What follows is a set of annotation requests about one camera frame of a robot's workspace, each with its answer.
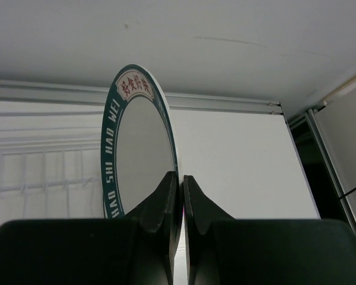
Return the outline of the green rim white plate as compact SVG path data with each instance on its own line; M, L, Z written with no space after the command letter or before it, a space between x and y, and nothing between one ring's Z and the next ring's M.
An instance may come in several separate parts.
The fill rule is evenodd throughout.
M107 95L100 146L103 211L132 226L120 261L131 284L172 284L182 228L180 165L167 99L130 64Z

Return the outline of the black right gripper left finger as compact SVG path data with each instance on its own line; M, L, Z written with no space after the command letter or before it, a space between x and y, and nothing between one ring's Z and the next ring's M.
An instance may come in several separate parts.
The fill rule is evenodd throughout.
M126 216L0 226L0 284L172 284L179 224L174 172Z

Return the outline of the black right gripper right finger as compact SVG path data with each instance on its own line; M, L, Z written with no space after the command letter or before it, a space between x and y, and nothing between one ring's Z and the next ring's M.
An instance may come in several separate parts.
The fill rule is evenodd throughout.
M189 284L356 284L356 237L337 220L236 219L183 180Z

